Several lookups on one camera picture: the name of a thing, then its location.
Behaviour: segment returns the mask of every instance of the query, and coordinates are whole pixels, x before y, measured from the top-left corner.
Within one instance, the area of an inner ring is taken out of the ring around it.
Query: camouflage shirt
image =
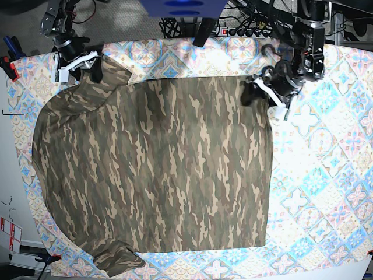
[[[135,252],[265,245],[272,130],[268,101],[240,106],[245,77],[128,85],[104,57],[42,109],[33,138],[48,210],[110,277]]]

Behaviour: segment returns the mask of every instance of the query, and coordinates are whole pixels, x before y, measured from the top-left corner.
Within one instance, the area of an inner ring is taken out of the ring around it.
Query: power strip
[[[250,32],[252,32],[251,28],[247,29],[246,31],[245,31],[244,28],[240,28],[236,32],[234,32],[235,30],[236,30],[236,28],[234,28],[234,27],[221,27],[219,33],[216,36],[217,37],[230,37],[230,38],[254,38],[254,39],[258,39],[258,38],[259,39],[267,39],[267,38],[269,38],[269,32],[267,30],[265,30],[261,34],[260,34],[260,32],[261,32],[260,30],[255,30],[254,33],[251,36],[248,36],[250,34]],[[239,30],[245,31],[245,33],[242,36],[240,36],[240,35],[237,34],[237,33],[239,33],[238,32]]]

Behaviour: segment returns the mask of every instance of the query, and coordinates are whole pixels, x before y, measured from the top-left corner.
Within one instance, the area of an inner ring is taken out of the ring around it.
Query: red clamp
[[[19,79],[18,71],[14,64],[10,63],[8,57],[0,57],[0,67],[4,69],[5,73],[12,79],[13,82]]]

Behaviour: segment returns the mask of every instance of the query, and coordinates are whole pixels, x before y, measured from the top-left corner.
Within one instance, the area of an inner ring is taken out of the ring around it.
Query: table
[[[275,41],[210,38],[108,44],[104,53],[128,68],[130,83],[147,79],[251,75],[276,57],[260,47]],[[141,254],[146,266],[116,279],[253,278],[339,266],[373,249],[373,53],[325,46],[326,76],[308,82],[292,122],[269,110],[274,140],[266,246],[235,250]],[[20,79],[7,80],[17,156],[38,233],[62,260],[53,276],[107,277],[71,243],[45,208],[31,166],[31,142],[42,106],[69,85],[51,82],[52,54],[15,62]]]

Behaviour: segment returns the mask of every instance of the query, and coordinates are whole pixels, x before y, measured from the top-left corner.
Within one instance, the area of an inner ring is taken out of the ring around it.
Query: patterned tablecloth
[[[249,75],[273,57],[268,41],[149,40],[106,45],[104,52],[132,73],[154,78]],[[307,82],[292,122],[272,118],[274,162],[266,246],[236,250],[141,254],[146,266],[118,279],[253,278],[334,267],[364,259],[373,249],[373,54],[327,45],[326,76]],[[7,81],[13,133],[24,189],[54,276],[107,277],[72,244],[45,208],[31,142],[38,113],[67,85],[51,82],[52,54],[15,62],[20,79]]]

